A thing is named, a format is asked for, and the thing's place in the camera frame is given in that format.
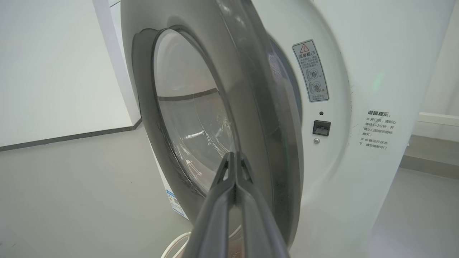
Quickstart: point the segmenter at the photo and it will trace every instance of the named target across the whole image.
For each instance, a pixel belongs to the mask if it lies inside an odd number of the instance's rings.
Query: baseboard
[[[412,135],[400,167],[459,180],[459,142]]]
[[[137,129],[137,127],[140,125],[141,122],[142,122],[142,119],[139,119],[135,123],[135,125],[128,126],[128,127],[114,128],[114,129],[108,129],[108,130],[102,130],[102,131],[96,131],[96,132],[90,132],[90,133],[84,133],[84,134],[78,134],[78,135],[62,136],[62,137],[56,137],[56,138],[51,138],[51,139],[36,140],[36,141],[18,143],[18,144],[13,144],[13,145],[8,145],[8,146],[2,146],[0,147],[0,151],[10,151],[10,150],[15,150],[15,149],[50,144],[50,143],[60,142],[60,141],[67,141],[67,140],[81,139],[81,138],[98,136],[98,135],[108,135],[108,134],[114,134],[114,133],[119,133],[119,132],[132,131],[132,130]]]

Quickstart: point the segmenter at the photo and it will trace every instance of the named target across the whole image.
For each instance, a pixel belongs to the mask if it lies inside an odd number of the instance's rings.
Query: front-loading washing machine
[[[173,209],[194,222],[223,155],[241,151],[293,257],[364,257],[454,2],[122,1]]]

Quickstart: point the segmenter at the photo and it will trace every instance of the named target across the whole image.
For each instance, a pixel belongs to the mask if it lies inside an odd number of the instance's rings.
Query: washing machine door
[[[122,1],[131,82],[157,161],[191,222],[223,155],[241,151],[287,245],[302,140],[285,67],[247,0]]]

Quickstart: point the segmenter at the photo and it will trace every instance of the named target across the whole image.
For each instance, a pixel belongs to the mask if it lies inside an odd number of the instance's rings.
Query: warning triangle
[[[308,51],[309,51],[309,48],[305,44],[303,44],[303,46],[301,47],[300,53],[304,53]]]

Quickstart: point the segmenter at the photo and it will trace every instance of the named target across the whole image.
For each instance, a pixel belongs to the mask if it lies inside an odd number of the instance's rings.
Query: white cable
[[[169,246],[166,248],[166,250],[164,250],[164,252],[162,253],[162,256],[161,258],[166,258],[169,253],[171,252],[172,248],[174,248],[174,246],[176,246],[178,244],[178,242],[180,242],[182,239],[184,238],[188,238],[185,242],[185,244],[182,245],[182,247],[175,253],[175,255],[172,257],[172,258],[177,258],[177,256],[183,251],[183,249],[185,248],[186,244],[188,243],[188,240],[190,240],[190,235],[191,235],[191,232],[186,232],[186,233],[183,233],[181,235],[179,235],[176,239],[174,239],[174,241],[172,241]]]

